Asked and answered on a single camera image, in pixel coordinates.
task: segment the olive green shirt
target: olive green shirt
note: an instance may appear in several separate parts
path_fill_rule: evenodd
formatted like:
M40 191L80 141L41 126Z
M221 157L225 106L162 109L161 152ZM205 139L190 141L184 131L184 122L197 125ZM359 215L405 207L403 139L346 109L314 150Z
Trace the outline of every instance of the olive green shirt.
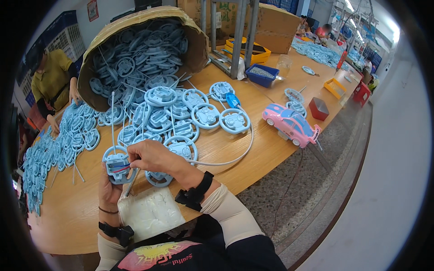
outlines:
M44 71L35 72L32 79L32 93L35 101L44 98L47 103L66 85L60 96L54 102L54 110L61 110L69 102L69 66L72 60L60 50L54 50L47 54Z

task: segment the beige arm sleeve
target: beige arm sleeve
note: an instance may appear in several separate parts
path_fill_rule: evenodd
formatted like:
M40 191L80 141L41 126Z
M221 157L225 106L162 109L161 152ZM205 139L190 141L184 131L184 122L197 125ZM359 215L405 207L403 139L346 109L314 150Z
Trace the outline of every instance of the beige arm sleeve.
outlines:
M113 243L98 233L98 251L101 260L95 271L108 271L124 256L127 248Z
M202 213L209 214L220 223L226 248L236 241L254 235L265 235L250 211L224 184L221 184L201 206Z

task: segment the blue plastic tray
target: blue plastic tray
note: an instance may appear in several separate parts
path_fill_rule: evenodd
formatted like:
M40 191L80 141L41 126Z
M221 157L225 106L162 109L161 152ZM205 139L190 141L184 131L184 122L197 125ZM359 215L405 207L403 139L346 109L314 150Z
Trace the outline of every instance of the blue plastic tray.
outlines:
M268 77L263 76L263 75L251 73L250 70L253 67L258 67L260 69L263 69L266 72L271 73L274 76L274 78L268 78ZM257 84L259 84L265 88L269 88L271 86L271 82L273 82L274 79L276 79L276 75L279 74L279 70L275 69L275 68L270 68L267 66L259 65L259 64L253 64L253 66L251 66L250 68L248 68L246 70L246 74L247 74L247 77L250 79L250 81L257 83Z

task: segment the black t-shirt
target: black t-shirt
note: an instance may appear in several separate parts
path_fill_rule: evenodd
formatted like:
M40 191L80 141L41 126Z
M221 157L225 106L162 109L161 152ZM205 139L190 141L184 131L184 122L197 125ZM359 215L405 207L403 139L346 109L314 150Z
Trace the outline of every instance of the black t-shirt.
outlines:
M142 246L129 252L113 268L128 270L286 270L269 237L252 236L218 251L196 240Z

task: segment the wooden work table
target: wooden work table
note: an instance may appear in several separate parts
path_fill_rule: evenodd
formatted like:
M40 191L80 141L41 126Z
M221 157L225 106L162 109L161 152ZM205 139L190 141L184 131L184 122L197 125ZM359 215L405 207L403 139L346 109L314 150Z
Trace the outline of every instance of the wooden work table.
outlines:
M243 109L247 112L254 128L254 141L250 152L240 162L222 167L198 166L202 171L208 170L215 175L215 179L224 183L233 194L238 194L253 183L269 173L277 165L288 158L297 147L289 141L284 141L274 127L269 126L262 119L262 112L270 103L285 105L288 98L284 94L285 88L303 90L305 108L308 111L307 120L311 126L318 124L322 129L336 116L342 108L341 104L349 98L358 82L352 79L348 82L344 76L350 76L350 72L339 71L335 78L347 89L341 103L325 88L325 81L334 76L335 70L319 64L306 56L302 56L291 50L289 56L293 60L288 78L283 81L275 81L270 88L264 88L249 80L231 80L221 70L210 64L199 74L194 75L190 81L204 93L209 92L209 87L220 81L229 82L236 91ZM272 54L266 63L275 67L279 55ZM305 73L301 67L308 66L320 76L312 76ZM357 80L361 76L353 73ZM184 82L185 88L190 88L188 82ZM308 104L312 97L318 97L325 101L330 115L325 121L312 118ZM221 112L220 103L210 99ZM115 126L115 138L122 129L122 125ZM29 214L28 223L32 226L30 231L35 245L41 252L73 255L98 251L98 182L101 175L101 160L103 153L112 145L111 128L98 127L101 141L93 151L84 151L77 156L76 165L85 182L75 173L72 180L73 167L67 167L63 172L58 172L54 184L51 187L55 169L48 174L47 188L43 193L41 216ZM231 161L239 157L250 144L250 130L245 134L232 135L223 129L200 129L200 135L196 141L199 153L199 161L221 163ZM133 194L137 194L151 187L146 180L144 172L140 171L132 187ZM173 181L169 189L175 196L181 186ZM199 216L200 213L182 205L179 205L186 221Z

